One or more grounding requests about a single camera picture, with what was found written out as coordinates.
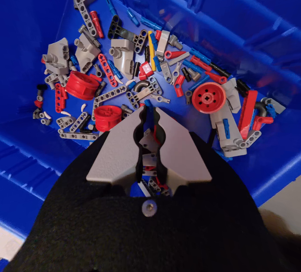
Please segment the yellow toy axle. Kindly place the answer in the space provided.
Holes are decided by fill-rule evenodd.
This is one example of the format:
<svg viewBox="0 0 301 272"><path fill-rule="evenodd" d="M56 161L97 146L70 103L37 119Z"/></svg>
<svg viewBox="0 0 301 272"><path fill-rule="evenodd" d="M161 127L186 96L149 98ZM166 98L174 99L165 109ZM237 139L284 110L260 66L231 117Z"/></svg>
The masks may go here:
<svg viewBox="0 0 301 272"><path fill-rule="evenodd" d="M153 59L155 57L155 49L154 49L152 39L151 39L151 36L150 36L152 33L153 33L152 31L148 31L148 41L149 41L149 50L150 50L150 64L151 64L152 71L155 72L156 71L156 65L155 65L155 62L154 62L154 59Z"/></svg>

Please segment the grey straight toy beam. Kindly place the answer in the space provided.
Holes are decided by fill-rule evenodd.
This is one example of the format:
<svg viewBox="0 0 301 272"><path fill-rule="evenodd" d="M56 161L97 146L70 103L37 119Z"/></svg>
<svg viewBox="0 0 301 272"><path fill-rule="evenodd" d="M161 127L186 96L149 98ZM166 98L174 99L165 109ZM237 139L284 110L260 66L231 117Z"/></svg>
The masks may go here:
<svg viewBox="0 0 301 272"><path fill-rule="evenodd" d="M59 136L63 139L83 140L83 141L95 141L98 139L98 134L81 132L65 132L63 129L58 130Z"/></svg>
<svg viewBox="0 0 301 272"><path fill-rule="evenodd" d="M96 97L93 102L93 109L98 108L100 105L102 105L103 102L105 102L107 100L110 100L114 97L118 97L118 96L126 93L127 90L128 90L128 86L122 85L120 87L117 87L107 93L104 93L104 94Z"/></svg>

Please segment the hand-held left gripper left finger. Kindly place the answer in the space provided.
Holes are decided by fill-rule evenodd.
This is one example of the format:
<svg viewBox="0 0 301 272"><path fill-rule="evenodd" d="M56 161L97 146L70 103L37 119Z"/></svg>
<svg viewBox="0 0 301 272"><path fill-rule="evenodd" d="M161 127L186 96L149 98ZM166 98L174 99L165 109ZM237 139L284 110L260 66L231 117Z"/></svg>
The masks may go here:
<svg viewBox="0 0 301 272"><path fill-rule="evenodd" d="M142 106L113 127L86 180L121 186L126 191L142 177L142 151L140 140L144 137L147 109Z"/></svg>

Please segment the black toy frame piece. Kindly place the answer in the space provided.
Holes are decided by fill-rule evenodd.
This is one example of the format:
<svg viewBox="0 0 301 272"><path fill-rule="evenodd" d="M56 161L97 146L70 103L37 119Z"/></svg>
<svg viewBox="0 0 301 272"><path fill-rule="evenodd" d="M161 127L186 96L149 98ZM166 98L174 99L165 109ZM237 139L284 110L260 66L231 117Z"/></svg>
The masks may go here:
<svg viewBox="0 0 301 272"><path fill-rule="evenodd" d="M142 29L140 34L137 35L121 26L121 20L118 15L114 15L110 24L110 28L107 37L112 40L117 36L127 39L134 43L134 51L139 54L145 44L148 32L146 29Z"/></svg>

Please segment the black toy elbow pipe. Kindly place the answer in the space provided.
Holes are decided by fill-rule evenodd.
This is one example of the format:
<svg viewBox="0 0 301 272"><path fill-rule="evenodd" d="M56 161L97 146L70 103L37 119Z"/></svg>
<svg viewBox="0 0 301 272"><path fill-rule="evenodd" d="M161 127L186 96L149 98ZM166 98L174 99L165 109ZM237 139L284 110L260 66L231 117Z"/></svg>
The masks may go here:
<svg viewBox="0 0 301 272"><path fill-rule="evenodd" d="M262 103L260 101L256 101L254 109L257 110L257 113L255 114L256 116L267 117L268 112L267 112L267 109L266 109L266 105L264 103Z"/></svg>
<svg viewBox="0 0 301 272"><path fill-rule="evenodd" d="M150 86L150 82L147 80L142 80L137 82L137 84L133 87L133 91L139 93L143 88L147 88Z"/></svg>

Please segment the red holed toy beam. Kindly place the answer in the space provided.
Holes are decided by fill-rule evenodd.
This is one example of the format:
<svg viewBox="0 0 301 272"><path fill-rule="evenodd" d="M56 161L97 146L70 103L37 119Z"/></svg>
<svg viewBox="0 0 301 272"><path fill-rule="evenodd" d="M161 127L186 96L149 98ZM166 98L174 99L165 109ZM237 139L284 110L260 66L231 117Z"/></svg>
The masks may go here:
<svg viewBox="0 0 301 272"><path fill-rule="evenodd" d="M110 65L108 64L108 61L106 59L106 56L102 53L100 53L98 55L98 59L99 59L99 62L100 62L100 65L108 79L108 82L110 83L110 85L113 87L113 88L116 88L118 87L118 82L116 81L115 77L114 77L114 74L111 70L111 67Z"/></svg>

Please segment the white desk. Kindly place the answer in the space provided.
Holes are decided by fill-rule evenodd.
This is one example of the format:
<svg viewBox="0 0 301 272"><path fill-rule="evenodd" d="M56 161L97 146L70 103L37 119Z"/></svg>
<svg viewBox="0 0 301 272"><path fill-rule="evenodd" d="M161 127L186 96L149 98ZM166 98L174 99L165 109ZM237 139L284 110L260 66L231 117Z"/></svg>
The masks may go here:
<svg viewBox="0 0 301 272"><path fill-rule="evenodd" d="M301 190L295 181L258 208L266 228L274 235L301 234Z"/></svg>

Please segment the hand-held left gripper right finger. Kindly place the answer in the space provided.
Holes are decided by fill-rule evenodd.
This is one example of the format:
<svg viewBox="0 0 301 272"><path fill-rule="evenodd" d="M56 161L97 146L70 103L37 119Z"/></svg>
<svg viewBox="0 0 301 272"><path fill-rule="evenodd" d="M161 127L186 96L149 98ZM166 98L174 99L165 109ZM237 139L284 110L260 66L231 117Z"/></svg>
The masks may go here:
<svg viewBox="0 0 301 272"><path fill-rule="evenodd" d="M158 107L153 114L161 144L156 163L159 182L166 184L172 195L180 186L211 182L212 176L190 132Z"/></svg>

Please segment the long red toy beam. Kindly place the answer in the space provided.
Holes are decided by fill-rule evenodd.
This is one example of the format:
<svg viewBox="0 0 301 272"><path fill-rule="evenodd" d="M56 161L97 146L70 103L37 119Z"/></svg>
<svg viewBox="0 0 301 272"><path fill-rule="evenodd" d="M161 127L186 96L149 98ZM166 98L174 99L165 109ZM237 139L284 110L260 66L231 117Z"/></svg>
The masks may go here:
<svg viewBox="0 0 301 272"><path fill-rule="evenodd" d="M258 91L249 90L246 94L246 97L244 98L243 105L241 107L238 130L243 140L246 140L248 136L257 95Z"/></svg>

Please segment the white paper sheet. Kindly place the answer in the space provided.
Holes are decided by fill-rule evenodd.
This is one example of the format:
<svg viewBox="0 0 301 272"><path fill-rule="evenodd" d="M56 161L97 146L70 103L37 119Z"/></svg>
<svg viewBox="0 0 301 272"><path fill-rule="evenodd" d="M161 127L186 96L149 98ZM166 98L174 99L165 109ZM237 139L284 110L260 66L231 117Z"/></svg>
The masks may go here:
<svg viewBox="0 0 301 272"><path fill-rule="evenodd" d="M18 253L25 239L0 227L0 259L12 261Z"/></svg>

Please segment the long red toy pin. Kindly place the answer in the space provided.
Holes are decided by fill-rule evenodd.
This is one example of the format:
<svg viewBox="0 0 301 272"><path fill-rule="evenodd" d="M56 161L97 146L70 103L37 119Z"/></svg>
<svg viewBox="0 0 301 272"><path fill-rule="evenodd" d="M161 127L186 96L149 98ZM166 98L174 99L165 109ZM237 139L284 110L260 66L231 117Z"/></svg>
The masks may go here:
<svg viewBox="0 0 301 272"><path fill-rule="evenodd" d="M101 25L100 25L100 21L99 21L97 12L96 11L90 11L90 16L92 18L92 22L93 22L93 24L96 28L96 32L97 32L98 36L100 37L100 39L103 39L104 34L103 34L103 31L102 31L102 28L101 28Z"/></svg>

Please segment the pile of small building pieces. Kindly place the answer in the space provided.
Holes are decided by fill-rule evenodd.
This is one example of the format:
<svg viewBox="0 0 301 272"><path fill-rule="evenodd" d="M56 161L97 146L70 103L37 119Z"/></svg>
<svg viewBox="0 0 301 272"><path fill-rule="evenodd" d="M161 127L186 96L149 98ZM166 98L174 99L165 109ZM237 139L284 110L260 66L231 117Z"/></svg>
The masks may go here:
<svg viewBox="0 0 301 272"><path fill-rule="evenodd" d="M196 88L206 82L215 82L220 84L226 92L226 101L233 114L236 125L238 126L241 107L244 98L250 88L241 79L233 77L225 70L219 68L211 62L202 53L196 49L191 48L189 52L182 51L183 45L178 41L175 35L171 35L167 30L162 30L163 20L160 21L149 20L145 18L148 14L148 3L146 3L146 11L142 12L141 24L142 29L152 31L150 35L155 49L154 62L156 71L153 72L150 64L150 50L148 36L145 44L139 54L134 51L134 72L133 79L128 80L123 73L121 73L114 65L113 56L109 54L111 48L111 40L107 37L110 24L114 15L118 15L111 0L95 0L88 6L89 12L96 11L100 21L100 25L104 34L104 38L99 36L92 37L85 24L79 29L79 33L85 33L87 38L100 49L100 52L106 56L108 64L114 74L118 87L122 85L128 86L126 93L114 97L102 103L102 105L114 105L122 109L121 120L126 119L139 107L145 106L143 101L145 99L153 99L157 104L168 105L170 99L164 95L164 90L160 85L160 81L166 87L172 87L172 105L180 110L183 107L183 101L179 101L181 97L186 98L186 105L192 105L192 95ZM93 109L94 99L104 93L107 93L113 88L100 65L98 57L94 60L93 66L89 69L86 75L100 82L99 88L95 92L95 97L91 101L81 100L73 97L66 92L65 87L69 80L71 71L80 72L79 63L75 56L75 52L70 52L69 48L69 72L66 75L49 74L47 70L45 74L45 84L38 85L38 94L35 101L35 110L32 114L34 120L39 120L41 124L49 126L52 123L52 118L47 112L43 110L43 93L47 86L55 91L55 110L58 113L63 113L57 119L59 129L65 132L81 132L84 134L93 133L98 134L99 137L103 132L109 131L112 128L97 128L95 124L95 116ZM147 80L150 86L143 88L139 93L133 91L133 87L137 82ZM257 96L256 101L263 102L266 105L268 112L267 117L259 117L255 114L257 110L254 109L250 129L246 140L246 149L248 149L261 136L261 130L264 124L272 124L275 118L285 110L281 104L275 99L264 97L259 100ZM149 109L151 114L150 122L151 131L154 131L154 107ZM233 157L225 157L220 147L216 129L213 129L210 123L209 146L213 146L213 150L225 161L231 161ZM172 195L170 189L166 184L161 184L157 177L156 163L157 152L150 152L143 148L146 154L143 155L143 169L142 180L135 184L140 187L139 194L145 196L156 195Z"/></svg>

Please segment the blue plastic bin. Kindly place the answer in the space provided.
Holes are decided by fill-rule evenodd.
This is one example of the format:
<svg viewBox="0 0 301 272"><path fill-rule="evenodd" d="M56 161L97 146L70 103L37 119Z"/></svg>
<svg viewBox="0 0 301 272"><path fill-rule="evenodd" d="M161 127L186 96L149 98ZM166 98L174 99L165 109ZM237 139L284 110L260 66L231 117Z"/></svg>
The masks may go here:
<svg viewBox="0 0 301 272"><path fill-rule="evenodd" d="M230 162L261 206L300 175L300 0L111 0L122 26L137 35L130 9L175 35L286 109L247 155ZM88 141L58 134L55 91L33 119L42 54L66 38L70 52L83 24L73 0L1 0L1 227L24 240L55 181Z"/></svg>

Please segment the grey angled toy beam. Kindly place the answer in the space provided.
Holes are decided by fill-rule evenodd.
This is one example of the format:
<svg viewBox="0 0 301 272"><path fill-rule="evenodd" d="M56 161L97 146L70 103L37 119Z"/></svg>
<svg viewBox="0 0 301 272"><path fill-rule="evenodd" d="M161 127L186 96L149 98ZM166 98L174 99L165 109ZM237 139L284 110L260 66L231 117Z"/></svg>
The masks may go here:
<svg viewBox="0 0 301 272"><path fill-rule="evenodd" d="M87 27L89 33L92 37L97 37L97 31L91 19L91 15L88 9L89 4L94 2L95 0L73 0L74 7L80 12L84 24Z"/></svg>

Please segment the large grey toy panel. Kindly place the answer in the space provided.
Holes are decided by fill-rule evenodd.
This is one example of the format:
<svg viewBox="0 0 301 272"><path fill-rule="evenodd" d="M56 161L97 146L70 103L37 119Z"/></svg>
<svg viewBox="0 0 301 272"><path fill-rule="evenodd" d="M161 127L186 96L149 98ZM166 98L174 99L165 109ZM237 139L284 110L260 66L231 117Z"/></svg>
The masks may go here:
<svg viewBox="0 0 301 272"><path fill-rule="evenodd" d="M237 157L247 154L246 143L238 130L228 101L217 112L210 114L210 122L216 129L220 147L225 157Z"/></svg>

